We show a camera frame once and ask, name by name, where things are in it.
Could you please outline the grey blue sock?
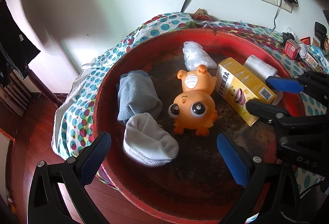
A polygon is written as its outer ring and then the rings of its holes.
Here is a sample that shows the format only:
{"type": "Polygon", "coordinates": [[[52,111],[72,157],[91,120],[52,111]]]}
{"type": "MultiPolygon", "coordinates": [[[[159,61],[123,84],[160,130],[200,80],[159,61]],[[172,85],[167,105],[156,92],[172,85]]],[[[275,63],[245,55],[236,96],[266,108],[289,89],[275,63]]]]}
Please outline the grey blue sock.
{"type": "Polygon", "coordinates": [[[148,73],[135,70],[122,74],[117,90],[119,109],[117,120],[122,125],[126,125],[131,117],[140,113],[149,113],[154,119],[160,116],[162,102],[148,73]]]}

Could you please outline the black hanging clothes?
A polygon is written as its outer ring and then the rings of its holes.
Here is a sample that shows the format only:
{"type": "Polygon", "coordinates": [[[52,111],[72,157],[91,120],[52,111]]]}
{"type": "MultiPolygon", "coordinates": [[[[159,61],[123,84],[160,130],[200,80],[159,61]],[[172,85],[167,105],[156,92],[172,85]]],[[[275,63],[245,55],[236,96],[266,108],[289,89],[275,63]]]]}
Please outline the black hanging clothes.
{"type": "Polygon", "coordinates": [[[28,76],[28,64],[40,50],[26,37],[14,21],[5,0],[1,0],[1,86],[10,83],[10,73],[16,70],[22,78],[28,76]]]}

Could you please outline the red round basin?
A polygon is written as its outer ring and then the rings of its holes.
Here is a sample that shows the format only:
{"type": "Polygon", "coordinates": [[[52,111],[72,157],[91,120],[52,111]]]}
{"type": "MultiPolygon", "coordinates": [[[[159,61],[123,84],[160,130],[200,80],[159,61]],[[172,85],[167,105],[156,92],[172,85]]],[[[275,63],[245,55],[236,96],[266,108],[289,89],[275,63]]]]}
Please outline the red round basin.
{"type": "Polygon", "coordinates": [[[273,41],[241,32],[230,34],[210,29],[172,31],[151,38],[125,53],[108,71],[99,88],[93,116],[94,131],[111,136],[111,148],[103,168],[119,192],[140,210],[172,223],[218,223],[243,194],[223,158],[216,139],[226,132],[251,156],[276,163],[274,128],[260,120],[248,125],[216,91],[211,97],[218,116],[210,119],[203,106],[191,110],[192,101],[177,77],[185,68],[182,47],[186,41],[199,43],[220,63],[233,58],[244,63],[255,55],[292,77],[281,56],[270,54],[273,41]],[[177,157],[156,168],[131,160],[123,151],[125,126],[118,121],[120,76],[134,70],[148,73],[163,109],[158,123],[178,143],[177,157]]]}

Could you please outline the white grey sock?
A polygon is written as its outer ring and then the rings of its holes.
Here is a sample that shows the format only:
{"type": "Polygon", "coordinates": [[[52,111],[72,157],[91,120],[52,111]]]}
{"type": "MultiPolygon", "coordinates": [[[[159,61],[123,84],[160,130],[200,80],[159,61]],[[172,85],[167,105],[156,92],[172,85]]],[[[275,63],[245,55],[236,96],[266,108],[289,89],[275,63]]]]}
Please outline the white grey sock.
{"type": "Polygon", "coordinates": [[[145,167],[161,167],[174,160],[177,141],[149,113],[136,114],[125,126],[123,151],[131,160],[145,167]]]}

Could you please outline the small red candy wrapper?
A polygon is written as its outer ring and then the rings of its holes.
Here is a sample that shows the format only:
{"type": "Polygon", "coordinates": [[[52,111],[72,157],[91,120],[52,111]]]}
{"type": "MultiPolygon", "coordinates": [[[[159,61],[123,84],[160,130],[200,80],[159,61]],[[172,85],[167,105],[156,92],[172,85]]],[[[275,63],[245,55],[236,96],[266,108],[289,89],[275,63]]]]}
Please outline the small red candy wrapper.
{"type": "Polygon", "coordinates": [[[201,20],[201,21],[213,21],[212,17],[209,16],[209,14],[204,9],[197,9],[196,12],[193,13],[193,18],[195,20],[201,20]]]}

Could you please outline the black plastic bag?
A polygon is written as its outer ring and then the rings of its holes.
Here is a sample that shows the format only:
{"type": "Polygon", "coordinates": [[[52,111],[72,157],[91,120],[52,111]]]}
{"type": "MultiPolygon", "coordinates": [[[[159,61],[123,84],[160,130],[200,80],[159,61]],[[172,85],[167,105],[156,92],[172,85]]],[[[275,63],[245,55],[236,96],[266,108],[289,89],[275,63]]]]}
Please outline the black plastic bag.
{"type": "Polygon", "coordinates": [[[292,33],[290,33],[290,32],[283,32],[282,33],[282,39],[283,39],[283,42],[281,43],[281,46],[285,46],[285,44],[286,44],[286,42],[288,41],[288,40],[295,40],[295,37],[294,37],[294,35],[292,34],[292,33]]]}

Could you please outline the white plastic bag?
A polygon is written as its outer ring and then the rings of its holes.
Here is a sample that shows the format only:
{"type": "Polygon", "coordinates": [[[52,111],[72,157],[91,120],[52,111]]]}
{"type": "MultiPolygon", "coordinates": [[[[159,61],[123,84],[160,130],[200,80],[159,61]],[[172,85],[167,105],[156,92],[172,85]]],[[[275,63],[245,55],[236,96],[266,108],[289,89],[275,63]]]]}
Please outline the white plastic bag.
{"type": "Polygon", "coordinates": [[[205,65],[207,69],[215,69],[218,66],[199,43],[193,41],[184,42],[182,52],[185,67],[188,71],[196,70],[199,65],[205,65]]]}

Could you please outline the yellow rectangular box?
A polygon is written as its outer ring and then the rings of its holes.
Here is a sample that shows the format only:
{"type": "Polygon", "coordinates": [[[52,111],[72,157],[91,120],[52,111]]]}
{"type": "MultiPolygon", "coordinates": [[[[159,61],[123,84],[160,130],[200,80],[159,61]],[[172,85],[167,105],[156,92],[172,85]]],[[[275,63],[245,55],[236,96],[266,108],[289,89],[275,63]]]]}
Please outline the yellow rectangular box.
{"type": "Polygon", "coordinates": [[[272,104],[276,98],[276,94],[265,83],[232,57],[219,63],[216,78],[215,90],[249,126],[258,117],[247,111],[247,102],[259,99],[263,103],[272,104]]]}

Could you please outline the red snack wrapper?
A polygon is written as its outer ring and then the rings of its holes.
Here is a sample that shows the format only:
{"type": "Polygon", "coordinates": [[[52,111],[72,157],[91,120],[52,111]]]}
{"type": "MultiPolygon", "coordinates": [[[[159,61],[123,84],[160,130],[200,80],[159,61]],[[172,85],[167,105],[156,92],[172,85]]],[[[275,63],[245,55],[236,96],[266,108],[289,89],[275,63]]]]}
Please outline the red snack wrapper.
{"type": "Polygon", "coordinates": [[[301,38],[300,41],[303,42],[306,45],[310,45],[311,44],[311,38],[310,37],[301,38]]]}

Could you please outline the small red cube box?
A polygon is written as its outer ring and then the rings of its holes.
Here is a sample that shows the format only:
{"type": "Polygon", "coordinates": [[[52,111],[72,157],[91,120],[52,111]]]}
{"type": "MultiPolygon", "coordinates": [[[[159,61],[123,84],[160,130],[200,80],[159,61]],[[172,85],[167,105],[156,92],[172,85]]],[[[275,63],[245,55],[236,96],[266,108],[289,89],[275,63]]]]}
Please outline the small red cube box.
{"type": "Polygon", "coordinates": [[[291,60],[297,58],[299,54],[300,46],[295,42],[295,40],[289,39],[285,42],[283,53],[288,56],[291,60]]]}

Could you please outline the orange rubber frog toy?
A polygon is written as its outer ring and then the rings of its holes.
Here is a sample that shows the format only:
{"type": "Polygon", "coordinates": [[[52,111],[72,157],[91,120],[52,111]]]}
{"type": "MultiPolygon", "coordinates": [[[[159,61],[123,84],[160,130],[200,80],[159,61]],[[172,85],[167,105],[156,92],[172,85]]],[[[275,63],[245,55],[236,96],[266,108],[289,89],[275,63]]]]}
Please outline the orange rubber frog toy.
{"type": "Polygon", "coordinates": [[[173,133],[182,135],[188,129],[194,130],[197,136],[208,136],[218,118],[211,97],[216,77],[211,76],[205,65],[199,65],[193,71],[179,70],[177,78],[181,80],[182,93],[168,108],[168,114],[174,120],[173,133]]]}

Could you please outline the white sock in basin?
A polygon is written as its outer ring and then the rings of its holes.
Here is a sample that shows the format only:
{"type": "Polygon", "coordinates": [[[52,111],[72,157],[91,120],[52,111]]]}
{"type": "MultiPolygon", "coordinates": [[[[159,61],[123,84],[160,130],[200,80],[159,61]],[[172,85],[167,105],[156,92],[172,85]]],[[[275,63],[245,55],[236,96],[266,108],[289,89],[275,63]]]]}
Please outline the white sock in basin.
{"type": "Polygon", "coordinates": [[[270,76],[277,75],[277,69],[265,63],[263,60],[257,58],[254,55],[250,55],[244,63],[244,67],[246,67],[252,74],[254,74],[258,79],[260,79],[263,83],[270,76]]]}

